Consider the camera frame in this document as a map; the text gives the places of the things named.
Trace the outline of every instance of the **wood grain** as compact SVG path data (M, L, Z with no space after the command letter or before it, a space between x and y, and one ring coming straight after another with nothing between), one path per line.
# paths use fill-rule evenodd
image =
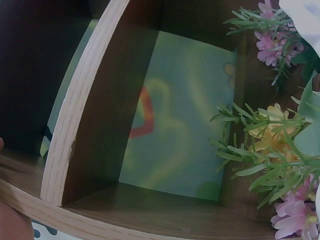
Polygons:
M41 198L55 205L119 178L161 6L148 0L128 3L109 3L61 107L41 191Z
M45 164L41 157L4 149L0 154L0 177L39 198Z
M86 0L0 1L0 136L39 154L70 60L90 22Z
M72 203L66 209L126 229L182 239L273 240L275 234L270 224L254 223L212 201L124 183Z
M62 208L0 179L0 200L32 219L83 240L274 240L274 230L270 226L248 221L210 203L131 188L124 192L118 190L112 195L113 200L109 196L113 190L106 189ZM151 201L144 204L143 198L134 200L126 193L154 200L159 209L153 208Z

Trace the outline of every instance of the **wooden shelf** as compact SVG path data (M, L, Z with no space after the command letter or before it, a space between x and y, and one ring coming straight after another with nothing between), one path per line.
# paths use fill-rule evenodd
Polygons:
M0 176L20 190L40 198L45 164L39 156L4 149L0 154Z
M76 13L81 19L85 16L85 21L75 27L76 37L69 36L69 54L53 48L46 52L46 58L42 58L44 54L36 58L42 62L53 55L55 61L49 65L59 70L54 76L50 73L55 68L38 72L54 80L46 85L45 93L37 94L44 86L42 78L32 82L41 84L29 93L25 93L26 83L21 77L13 76L14 84L5 81L5 86L11 88L9 94L2 96L5 99L1 102L8 105L0 113L10 114L0 121L0 126L9 128L4 127L0 136L5 137L5 143L8 139L8 147L16 151L6 149L0 155L0 200L43 224L84 240L273 240L275 230L269 223L272 211L268 208L262 214L256 210L256 198L248 192L247 182L230 182L231 165L225 170L220 205L117 183L159 31L234 50L242 36L225 36L229 26L221 23L231 18L231 10L238 10L241 5L254 9L258 2L89 0L78 5L81 10ZM36 156L39 136L48 121L61 77L89 24L89 12L93 17L103 14L70 82L45 162ZM79 23L73 15L69 17L73 19L71 25ZM53 39L61 44L59 36L54 35ZM287 104L289 96L298 96L301 89L292 87L285 94L275 93L271 82L265 80L272 73L256 59L255 38L248 36L238 49L236 103L253 104L254 108L274 102ZM11 101L13 96L18 100ZM21 122L22 127L14 129Z
M124 183L101 190L65 209L103 223L157 236L199 240L274 239L269 224L254 223L212 201Z

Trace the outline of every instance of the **green leaf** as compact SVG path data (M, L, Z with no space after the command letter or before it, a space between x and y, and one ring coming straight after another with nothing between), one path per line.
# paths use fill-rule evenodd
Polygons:
M235 153L237 153L237 154L239 154L239 155L242 155L242 156L249 156L249 157L252 156L251 152L249 152L249 151L247 151L247 150L245 150L243 148L236 148L236 147L233 147L233 146L228 146L228 149L233 151L233 152L235 152Z
M315 71L315 69L316 69L316 62L315 61L309 61L304 65L301 76L302 76L302 79L306 83L310 81L310 78L311 78L313 72Z
M261 177L257 178L249 187L249 191L251 191L252 189L258 187L259 185L261 185L264 181L274 177L277 173L279 173L279 171L282 169L282 167L276 167L274 169L272 169L271 171L268 171L267 173L265 173L264 175L262 175Z
M267 121L262 121L262 122L259 122L257 124L251 124L251 125L246 126L243 129L243 131L250 131L250 130L258 129L258 128L261 128L263 126L266 126L267 124L268 124Z
M221 117L218 120L222 122L239 122L240 117Z
M224 21L223 24L232 24L233 21L237 21L239 20L239 18L231 18L231 19L228 19L227 21Z
M214 116L210 119L209 122L212 122L213 120L219 119L219 118L221 118L222 116L223 116L222 113L219 113L219 114L217 114L217 115L214 115Z
M247 103L245 103L244 105L245 105L246 108L250 111L250 113L252 114L252 116L255 116L255 115L256 115L255 111L253 111L253 109L252 109Z
M267 111L267 110L262 109L262 108L258 108L258 111L260 113L262 113L262 114L265 114L265 115L267 115L269 117L273 117L273 118L276 118L276 119L283 119L284 118L284 116L282 116L282 115L275 114L273 112Z
M242 157L235 156L235 155L223 152L223 151L218 151L216 154L219 157L223 158L223 159L233 160L233 161L236 161L236 162L242 162L243 161Z
M211 138L209 138L208 140L209 140L210 144L216 146L217 148L228 150L227 146L223 145L221 142L215 141L215 140L213 140Z
M245 169L245 170L242 170L242 171L238 171L236 172L235 174L239 177L244 177L244 176L248 176L248 175L251 175L251 174L255 174L263 169L266 169L268 167L268 164L267 163L262 163L262 164L259 164L257 166L254 166L254 167L251 167L251 168L248 168L248 169Z
M236 133L233 134L233 144L234 144L234 147L237 147L237 134Z
M266 155L263 155L263 154L261 154L261 153L259 153L259 152L256 152L256 151L253 152L253 154L254 154L258 159L262 159L262 160L264 160L264 161L270 162L269 157L266 156Z
M274 189L269 192L268 195L265 196L265 198L259 203L259 205L256 207L257 209L260 209L261 207L263 207L264 205L266 205L270 199L272 198L272 196L275 194L275 192L278 190L277 187L274 187Z
M251 190L251 192L254 193L263 193L263 192L269 192L273 189L272 186L260 186L260 187L256 187L254 189Z
M291 96L291 99L298 105L300 105L300 100L296 99L294 96Z
M238 111L239 114L246 116L248 119L253 119L253 117L247 113L245 110L243 110L242 108L240 108L237 104L235 104L234 102L232 103L232 106L234 107L235 110Z
M234 15L236 15L238 18L244 20L244 21L247 21L248 19L245 17L245 16L242 16L241 14L237 13L236 11L232 11L232 13Z
M279 158L281 158L283 155L282 155L281 153L278 153L278 152L270 152L270 153L268 153L267 156L270 157L270 158L279 159Z
M287 130L289 128L294 128L296 126L298 126L299 123L298 122L295 122L295 121L292 121L292 122L288 122L288 123L284 123L283 125L281 126L277 126L275 128L272 129L272 132L273 133L279 133L281 131L284 131L284 130Z
M303 52L298 53L291 59L292 64L305 64L313 59L317 53L312 47L307 48Z
M296 147L294 141L291 139L291 137L284 132L284 138L286 143L289 145L289 147L295 152L295 154L303 161L305 162L305 156L302 155L301 151Z
M219 166L219 167L216 169L215 172L216 172L216 173L220 172L221 169L223 169L224 166L225 166L228 162L230 162L230 159L225 159L225 160L223 161L223 163L221 164L221 166Z
M280 189L278 192L276 192L272 198L270 199L269 203L281 198L283 195L285 195L287 192L292 190L292 188L299 182L302 176L296 175L294 176L288 183L285 185L282 189Z
M298 114L308 122L319 122L320 112L313 109L311 105L320 107L320 96L312 91L312 79L307 83L300 100Z
M295 138L296 148L307 156L320 156L320 122L314 122Z

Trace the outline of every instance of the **shelf compartment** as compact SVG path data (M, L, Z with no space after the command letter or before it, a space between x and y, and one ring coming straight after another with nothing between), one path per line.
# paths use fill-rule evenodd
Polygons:
M39 156L4 149L0 154L1 179L40 198L45 161Z
M160 1L109 3L60 110L42 182L45 201L61 206L63 197L71 202L102 189L106 181L118 180L120 155L157 39L160 10ZM79 127L80 122L86 127ZM112 151L105 148L106 141ZM99 163L92 164L92 159Z
M5 0L0 9L0 136L7 148L38 155L59 86L90 22L88 2Z

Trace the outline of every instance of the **artificial flower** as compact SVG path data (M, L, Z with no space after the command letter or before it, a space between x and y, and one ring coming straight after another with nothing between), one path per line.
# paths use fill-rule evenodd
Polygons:
M261 12L260 16L265 19L272 19L274 17L274 12L271 6L271 0L264 0L264 3L259 2L258 7L260 8Z
M282 111L281 107L278 103L276 103L274 106L268 106L267 111L272 113L274 116L269 116L270 121L283 121L287 120L289 116L289 112ZM254 150L256 152L262 151L261 154L267 155L269 153L272 153L272 151L277 151L279 153L282 153L285 157L287 162L297 162L299 160L298 156L294 154L289 145L285 141L285 134L283 131L280 131L278 133L273 132L273 129L282 126L282 123L269 123L266 127L259 127L253 130L249 131L249 134L257 139L260 139L260 141L256 142L254 144ZM286 130L284 130L287 134L292 133L295 130L294 127L289 127Z
M284 211L288 217L275 223L274 228L278 229L275 239L282 239L292 234L310 238L318 236L318 219L308 203L299 200L294 205L288 205Z
M267 66L271 65L275 67L282 52L282 49L277 49L280 46L279 42L274 41L272 34L269 32L261 34L255 31L254 35L259 39L256 43L256 46L260 50L257 54L257 58Z

